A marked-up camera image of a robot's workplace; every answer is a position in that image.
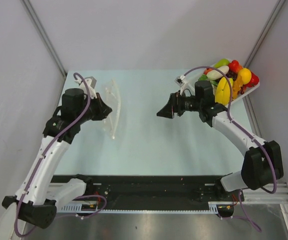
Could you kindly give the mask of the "clear zip top bag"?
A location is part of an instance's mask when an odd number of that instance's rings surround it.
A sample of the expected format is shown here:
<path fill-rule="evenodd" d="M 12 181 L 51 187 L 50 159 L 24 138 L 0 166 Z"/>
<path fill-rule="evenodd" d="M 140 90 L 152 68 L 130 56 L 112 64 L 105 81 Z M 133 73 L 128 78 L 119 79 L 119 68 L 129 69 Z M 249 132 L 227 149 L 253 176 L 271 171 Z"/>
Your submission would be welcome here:
<path fill-rule="evenodd" d="M 114 140 L 121 113 L 121 95 L 114 79 L 107 82 L 103 86 L 103 90 L 103 100 L 112 109 L 112 112 L 104 120 L 103 129 Z"/>

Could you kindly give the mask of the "white radish toy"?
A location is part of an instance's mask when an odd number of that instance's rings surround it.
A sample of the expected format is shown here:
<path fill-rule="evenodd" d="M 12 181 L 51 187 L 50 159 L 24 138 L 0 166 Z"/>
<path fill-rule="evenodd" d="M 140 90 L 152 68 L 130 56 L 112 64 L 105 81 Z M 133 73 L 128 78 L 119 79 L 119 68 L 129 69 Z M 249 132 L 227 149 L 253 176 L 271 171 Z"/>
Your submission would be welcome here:
<path fill-rule="evenodd" d="M 210 81 L 215 81 L 217 79 L 222 78 L 228 72 L 229 72 L 229 66 L 224 65 L 219 67 L 218 69 L 213 69 L 212 71 L 208 72 L 206 76 Z"/>

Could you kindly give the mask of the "yellow orange fruit toy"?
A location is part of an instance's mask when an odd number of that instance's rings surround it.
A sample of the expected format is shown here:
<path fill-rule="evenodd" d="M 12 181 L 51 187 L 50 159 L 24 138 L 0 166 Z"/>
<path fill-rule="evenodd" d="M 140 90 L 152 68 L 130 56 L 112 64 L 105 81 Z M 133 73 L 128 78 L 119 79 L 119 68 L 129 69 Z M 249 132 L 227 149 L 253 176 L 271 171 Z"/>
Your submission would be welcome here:
<path fill-rule="evenodd" d="M 251 80 L 251 71 L 247 68 L 242 68 L 237 73 L 237 80 L 242 81 L 244 85 L 248 84 Z"/>

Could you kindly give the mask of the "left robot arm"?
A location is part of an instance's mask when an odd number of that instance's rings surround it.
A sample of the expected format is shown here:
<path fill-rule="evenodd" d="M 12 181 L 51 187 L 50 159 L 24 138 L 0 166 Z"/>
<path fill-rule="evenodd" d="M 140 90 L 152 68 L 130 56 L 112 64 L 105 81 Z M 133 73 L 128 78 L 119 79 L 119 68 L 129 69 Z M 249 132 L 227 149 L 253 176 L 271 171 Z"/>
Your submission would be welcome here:
<path fill-rule="evenodd" d="M 47 228 L 57 211 L 70 201 L 94 194 L 92 178 L 77 174 L 58 190 L 48 193 L 48 186 L 64 153 L 87 121 L 104 120 L 112 109 L 92 87 L 70 88 L 62 95 L 62 104 L 47 121 L 38 155 L 26 179 L 14 195 L 6 196 L 2 206 L 16 204 L 18 219 L 39 228 Z"/>

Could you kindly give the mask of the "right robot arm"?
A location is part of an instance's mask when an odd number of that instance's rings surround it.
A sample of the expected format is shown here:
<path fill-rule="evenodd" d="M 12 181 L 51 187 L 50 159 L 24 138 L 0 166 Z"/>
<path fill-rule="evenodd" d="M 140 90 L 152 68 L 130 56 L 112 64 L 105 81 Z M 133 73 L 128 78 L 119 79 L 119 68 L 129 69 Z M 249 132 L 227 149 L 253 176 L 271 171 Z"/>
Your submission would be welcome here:
<path fill-rule="evenodd" d="M 197 112 L 202 122 L 221 132 L 244 157 L 241 170 L 223 176 L 214 188 L 219 200 L 227 200 L 235 190 L 264 189 L 267 184 L 272 184 L 272 192 L 276 192 L 277 181 L 284 176 L 280 145 L 248 132 L 230 117 L 228 108 L 215 102 L 210 82 L 197 81 L 195 94 L 191 96 L 179 91 L 171 93 L 167 104 L 156 115 L 173 119 L 185 112 Z"/>

